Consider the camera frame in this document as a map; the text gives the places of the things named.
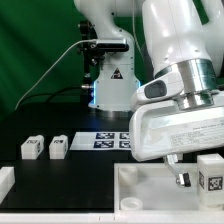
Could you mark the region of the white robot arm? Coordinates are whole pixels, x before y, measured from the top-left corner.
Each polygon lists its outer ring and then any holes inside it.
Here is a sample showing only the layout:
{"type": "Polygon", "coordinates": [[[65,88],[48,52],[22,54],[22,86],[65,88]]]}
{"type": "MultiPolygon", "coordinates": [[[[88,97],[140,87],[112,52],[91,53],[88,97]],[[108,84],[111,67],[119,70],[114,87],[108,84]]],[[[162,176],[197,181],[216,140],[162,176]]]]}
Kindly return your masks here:
{"type": "Polygon", "coordinates": [[[190,186],[177,156],[224,146],[224,91],[216,77],[224,46],[224,8],[213,0],[204,25],[192,0],[74,0],[96,37],[88,46],[100,65],[92,111],[130,115],[132,156],[162,158],[180,186],[190,186]],[[134,39],[114,22],[141,16],[146,49],[153,65],[150,82],[134,74],[134,39]]]}

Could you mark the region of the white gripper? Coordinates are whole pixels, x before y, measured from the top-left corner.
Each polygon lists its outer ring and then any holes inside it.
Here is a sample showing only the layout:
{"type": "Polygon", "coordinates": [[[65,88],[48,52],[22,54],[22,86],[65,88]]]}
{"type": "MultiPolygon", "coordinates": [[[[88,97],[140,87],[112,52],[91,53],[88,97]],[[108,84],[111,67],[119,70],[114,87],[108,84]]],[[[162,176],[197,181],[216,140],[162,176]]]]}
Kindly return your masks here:
{"type": "Polygon", "coordinates": [[[163,157],[176,184],[190,187],[189,173],[178,165],[176,154],[224,146],[224,107],[179,111],[172,100],[144,105],[133,114],[129,135],[137,161],[163,157]]]}

